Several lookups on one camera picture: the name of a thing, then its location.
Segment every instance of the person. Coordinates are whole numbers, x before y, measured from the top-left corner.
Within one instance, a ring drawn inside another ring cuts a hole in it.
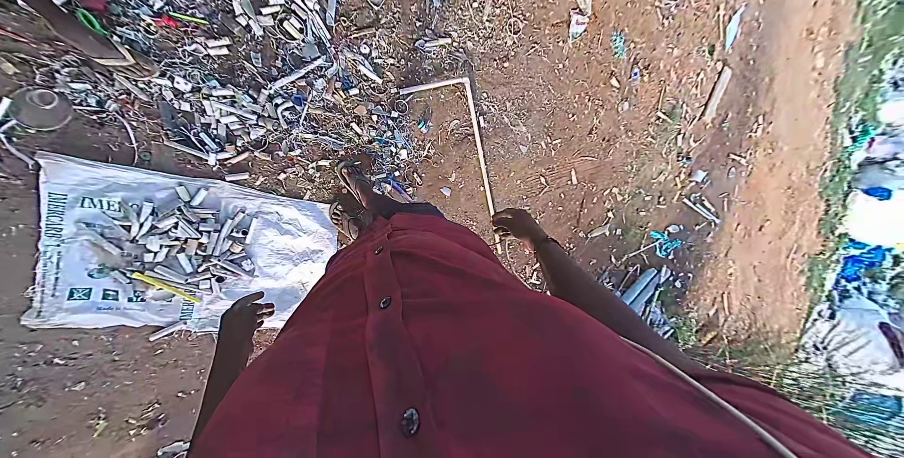
[[[152,78],[159,73],[159,68],[150,59],[88,29],[73,15],[53,4],[52,0],[22,1],[42,16],[57,36],[95,63],[138,80]]]
[[[258,292],[223,315],[190,457],[869,456],[686,357],[526,210],[492,224],[533,250],[550,295],[430,204],[339,174],[366,210],[333,209],[354,241],[247,368],[273,307]]]

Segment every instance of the maroon shirt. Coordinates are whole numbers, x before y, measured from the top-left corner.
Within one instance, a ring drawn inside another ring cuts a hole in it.
[[[869,456],[756,382],[696,379],[801,458]],[[192,444],[224,456],[775,456],[748,427],[440,217],[330,261]]]

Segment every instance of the sandal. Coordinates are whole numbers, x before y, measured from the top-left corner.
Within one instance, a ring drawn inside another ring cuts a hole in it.
[[[92,61],[109,68],[112,72],[135,80],[147,80],[160,74],[160,68],[147,57],[128,47],[124,47],[114,40],[109,41],[113,44],[113,47],[119,50],[122,58],[92,57]]]
[[[371,184],[371,182],[353,161],[343,160],[336,164],[336,175],[339,176],[339,182],[342,183],[342,186],[352,194],[352,197],[355,197],[355,200],[357,200],[359,204],[363,205],[361,195],[359,195],[358,192],[355,191],[355,185],[353,185],[352,181],[349,180],[348,176],[345,174],[344,169],[348,169],[350,172],[352,172],[352,177],[356,179],[365,181],[368,184]]]
[[[330,205],[330,221],[339,229],[339,232],[342,232],[346,237],[355,241],[358,238],[358,234],[361,232],[361,227],[355,225],[355,230],[353,230],[352,220],[360,223],[360,220],[348,214],[339,202],[333,202],[333,204]]]

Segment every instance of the yellow pipe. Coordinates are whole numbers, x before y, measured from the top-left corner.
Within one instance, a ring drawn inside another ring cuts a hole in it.
[[[201,304],[200,299],[194,297],[193,295],[189,295],[185,291],[179,290],[179,289],[175,288],[173,285],[170,285],[169,283],[165,283],[156,278],[151,278],[150,276],[144,276],[143,274],[138,273],[138,272],[132,273],[132,278],[135,278],[136,280],[141,280],[147,284],[153,285],[154,287],[156,287],[158,289],[171,291],[171,292],[175,293],[175,295],[177,295],[179,297],[184,297],[188,301],[191,301],[195,304]]]

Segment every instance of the cable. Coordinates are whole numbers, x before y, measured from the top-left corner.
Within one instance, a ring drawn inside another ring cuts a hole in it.
[[[716,405],[727,410],[731,416],[738,418],[741,423],[743,423],[748,428],[753,430],[753,432],[755,434],[757,434],[757,436],[759,438],[761,438],[769,447],[774,449],[775,452],[777,452],[780,456],[782,456],[783,458],[797,458],[797,455],[794,452],[791,452],[791,450],[789,450],[787,447],[785,447],[785,444],[783,444],[782,442],[779,442],[777,439],[775,439],[772,435],[769,434],[769,432],[764,430],[760,425],[758,425],[756,422],[754,422],[751,418],[748,418],[747,416],[745,416],[740,410],[738,410],[734,406],[731,406],[728,402],[726,402],[725,400],[718,397],[718,394],[715,394],[712,391],[708,390],[706,388],[706,386],[697,382],[696,380],[691,378],[688,374],[684,373],[683,371],[678,370],[678,368],[675,367],[674,365],[672,365],[672,363],[662,359],[661,357],[659,357],[658,354],[656,354],[655,352],[652,352],[652,350],[649,350],[645,347],[637,345],[635,342],[631,341],[630,339],[628,339],[626,337],[623,337],[623,339],[626,342],[633,345],[638,350],[645,352],[647,354],[647,356],[653,358],[654,360],[656,360],[656,362],[665,366],[668,370],[671,370],[672,373],[677,375],[682,380],[685,380],[691,386],[696,387],[698,391],[700,391],[703,395],[705,395],[707,398],[712,400],[713,403],[715,403]]]

